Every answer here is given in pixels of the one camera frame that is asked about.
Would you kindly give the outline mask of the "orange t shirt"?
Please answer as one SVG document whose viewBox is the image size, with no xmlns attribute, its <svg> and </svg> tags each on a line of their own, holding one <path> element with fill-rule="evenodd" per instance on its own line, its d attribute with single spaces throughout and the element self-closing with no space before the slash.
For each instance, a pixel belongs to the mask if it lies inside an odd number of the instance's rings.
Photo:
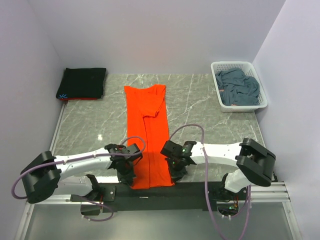
<svg viewBox="0 0 320 240">
<path fill-rule="evenodd" d="M 138 136 L 146 148 L 142 159 L 135 163 L 132 189 L 171 187 L 169 166 L 161 150 L 169 140 L 166 108 L 166 86 L 148 88 L 124 87 L 127 106 L 127 136 Z"/>
</svg>

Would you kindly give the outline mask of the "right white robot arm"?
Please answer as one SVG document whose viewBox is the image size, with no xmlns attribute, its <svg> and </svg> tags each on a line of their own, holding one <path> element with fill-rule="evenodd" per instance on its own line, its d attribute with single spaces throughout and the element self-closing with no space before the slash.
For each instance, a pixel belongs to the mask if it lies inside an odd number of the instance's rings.
<svg viewBox="0 0 320 240">
<path fill-rule="evenodd" d="M 171 180 L 177 182 L 187 175 L 186 167 L 199 164 L 220 164 L 235 167 L 226 173 L 211 190 L 216 201 L 229 202 L 250 185 L 269 187 L 272 183 L 276 156 L 251 138 L 232 144 L 206 144 L 186 141 L 179 145 L 165 142 L 160 153 L 168 163 Z"/>
</svg>

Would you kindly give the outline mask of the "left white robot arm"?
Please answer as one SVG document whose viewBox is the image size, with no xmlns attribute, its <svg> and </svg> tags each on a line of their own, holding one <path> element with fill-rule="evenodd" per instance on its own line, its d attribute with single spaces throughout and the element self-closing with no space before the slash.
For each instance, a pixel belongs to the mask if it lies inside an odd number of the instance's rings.
<svg viewBox="0 0 320 240">
<path fill-rule="evenodd" d="M 102 190 L 96 177 L 89 172 L 116 170 L 120 181 L 132 185 L 136 176 L 134 161 L 143 157 L 142 152 L 135 143 L 129 146 L 110 143 L 74 155 L 53 155 L 51 151 L 44 151 L 20 173 L 25 199 L 36 204 L 53 195 L 71 194 L 94 201 Z"/>
</svg>

